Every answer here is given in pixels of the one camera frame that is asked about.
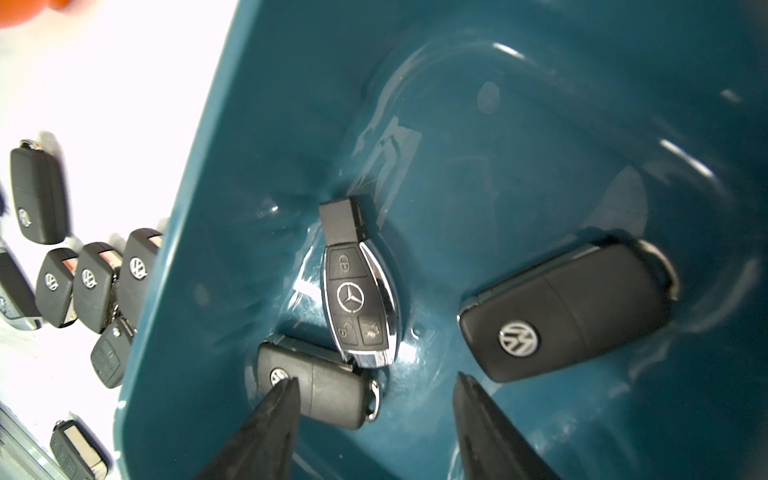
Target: volkswagen logo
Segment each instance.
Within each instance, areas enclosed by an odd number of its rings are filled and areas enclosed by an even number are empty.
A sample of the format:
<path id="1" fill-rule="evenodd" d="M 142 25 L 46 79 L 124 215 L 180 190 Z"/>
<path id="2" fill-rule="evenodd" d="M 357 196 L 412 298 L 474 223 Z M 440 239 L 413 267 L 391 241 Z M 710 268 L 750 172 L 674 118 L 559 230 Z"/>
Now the volkswagen logo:
<path id="1" fill-rule="evenodd" d="M 56 281 L 56 277 L 51 275 L 50 273 L 45 274 L 45 286 L 48 287 L 48 289 L 52 292 L 55 292 L 58 288 L 58 282 Z"/>
<path id="2" fill-rule="evenodd" d="M 89 269 L 83 270 L 82 275 L 80 277 L 83 279 L 83 285 L 85 285 L 85 288 L 89 290 L 93 290 L 96 286 L 96 277 L 94 276 L 94 273 L 91 272 Z"/>
<path id="3" fill-rule="evenodd" d="M 131 259 L 130 267 L 131 275 L 133 275 L 136 280 L 142 280 L 147 276 L 147 267 L 144 265 L 144 262 L 141 261 L 141 258 L 133 257 Z"/>
<path id="4" fill-rule="evenodd" d="M 289 377 L 290 375 L 288 375 L 288 372 L 281 369 L 280 367 L 277 367 L 276 369 L 272 370 L 272 372 L 270 372 L 270 383 L 272 386 L 275 386 L 280 380 L 287 379 Z"/>
<path id="5" fill-rule="evenodd" d="M 27 228 L 32 225 L 32 220 L 29 220 L 29 214 L 23 208 L 18 209 L 18 221 L 22 224 L 22 227 Z"/>
<path id="6" fill-rule="evenodd" d="M 533 355 L 538 348 L 536 330 L 526 322 L 513 320 L 498 331 L 498 343 L 512 356 Z"/>

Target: volkswagen flip key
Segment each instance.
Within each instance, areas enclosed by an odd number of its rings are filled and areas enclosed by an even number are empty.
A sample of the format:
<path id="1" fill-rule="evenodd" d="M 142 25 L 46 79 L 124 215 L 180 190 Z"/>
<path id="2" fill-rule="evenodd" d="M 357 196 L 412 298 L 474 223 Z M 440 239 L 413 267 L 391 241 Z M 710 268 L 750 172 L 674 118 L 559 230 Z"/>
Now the volkswagen flip key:
<path id="1" fill-rule="evenodd" d="M 0 313 L 18 330 L 37 330 L 42 326 L 40 310 L 27 280 L 5 248 L 0 247 Z"/>
<path id="2" fill-rule="evenodd" d="M 51 451 L 71 480 L 104 480 L 107 476 L 107 463 L 94 440 L 75 420 L 56 423 L 51 435 Z"/>
<path id="3" fill-rule="evenodd" d="M 123 258 L 127 268 L 121 269 L 120 272 L 118 303 L 123 316 L 136 329 L 139 327 L 154 260 L 162 244 L 162 234 L 151 228 L 132 231 L 128 242 L 125 243 Z"/>
<path id="4" fill-rule="evenodd" d="M 458 324 L 486 375 L 510 382 L 649 335 L 667 324 L 679 292 L 672 264 L 655 246 L 611 241 L 565 253 L 473 296 Z"/>
<path id="5" fill-rule="evenodd" d="M 259 346 L 256 367 L 262 396 L 280 380 L 297 378 L 301 413 L 311 419 L 357 430 L 379 415 L 379 384 L 370 370 L 340 362 L 332 350 L 281 336 Z"/>
<path id="6" fill-rule="evenodd" d="M 11 184 L 16 220 L 27 239 L 53 245 L 67 236 L 64 181 L 56 159 L 37 142 L 22 140 L 11 150 Z"/>
<path id="7" fill-rule="evenodd" d="M 78 255 L 69 248 L 51 250 L 40 267 L 35 304 L 45 321 L 56 328 L 70 326 L 78 319 L 72 302 L 72 285 L 77 268 Z"/>
<path id="8" fill-rule="evenodd" d="M 96 333 L 118 314 L 114 291 L 122 263 L 123 257 L 109 243 L 89 243 L 80 252 L 72 287 L 74 311 Z"/>

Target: mercedes-benz logo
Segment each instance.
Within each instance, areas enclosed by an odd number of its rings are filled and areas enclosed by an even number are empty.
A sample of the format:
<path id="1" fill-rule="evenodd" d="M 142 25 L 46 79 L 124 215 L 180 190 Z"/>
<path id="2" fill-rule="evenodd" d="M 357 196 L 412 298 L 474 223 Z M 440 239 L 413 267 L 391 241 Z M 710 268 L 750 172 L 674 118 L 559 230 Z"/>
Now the mercedes-benz logo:
<path id="1" fill-rule="evenodd" d="M 366 303 L 366 296 L 357 283 L 344 282 L 336 291 L 336 299 L 345 312 L 358 313 Z"/>

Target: mercedes key fob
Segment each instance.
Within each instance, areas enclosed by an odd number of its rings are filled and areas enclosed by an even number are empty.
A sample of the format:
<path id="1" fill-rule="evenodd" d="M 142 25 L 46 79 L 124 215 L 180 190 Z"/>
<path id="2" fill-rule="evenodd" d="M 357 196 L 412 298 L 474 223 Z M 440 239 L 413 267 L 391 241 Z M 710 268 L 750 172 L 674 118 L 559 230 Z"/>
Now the mercedes key fob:
<path id="1" fill-rule="evenodd" d="M 56 462 L 71 480 L 104 480 L 107 463 L 96 442 L 75 420 L 56 423 L 51 435 L 51 450 Z"/>
<path id="2" fill-rule="evenodd" d="M 380 255 L 366 230 L 355 197 L 320 205 L 326 234 L 323 303 L 333 340 L 344 361 L 363 368 L 395 361 L 397 302 Z"/>
<path id="3" fill-rule="evenodd" d="M 0 313 L 8 325 L 18 330 L 42 326 L 35 295 L 5 248 L 0 248 Z"/>
<path id="4" fill-rule="evenodd" d="M 123 382 L 134 334 L 133 327 L 125 319 L 117 317 L 101 333 L 91 351 L 94 371 L 108 389 L 113 389 Z"/>

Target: metal key ring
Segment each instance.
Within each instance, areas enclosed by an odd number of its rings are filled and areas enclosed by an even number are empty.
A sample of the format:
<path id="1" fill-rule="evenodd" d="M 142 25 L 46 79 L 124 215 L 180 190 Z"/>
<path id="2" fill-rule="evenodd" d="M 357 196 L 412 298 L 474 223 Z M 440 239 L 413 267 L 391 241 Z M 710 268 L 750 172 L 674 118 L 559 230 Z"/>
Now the metal key ring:
<path id="1" fill-rule="evenodd" d="M 379 404 L 381 403 L 381 391 L 379 390 L 379 383 L 376 379 L 371 379 L 371 392 L 373 393 L 373 411 L 368 413 L 366 417 L 367 422 L 373 422 L 376 417 L 379 416 Z"/>
<path id="2" fill-rule="evenodd" d="M 659 259 L 662 265 L 664 265 L 664 269 L 667 271 L 667 275 L 670 277 L 670 286 L 667 289 L 667 296 L 670 297 L 670 300 L 677 301 L 680 299 L 680 278 L 677 276 L 677 272 L 675 271 L 672 262 L 670 262 L 669 259 L 663 253 L 661 253 L 661 250 L 656 248 L 656 246 L 652 243 L 649 243 L 645 240 L 638 240 L 637 244 L 640 246 L 641 250 L 643 250 L 645 253 L 653 255 Z"/>

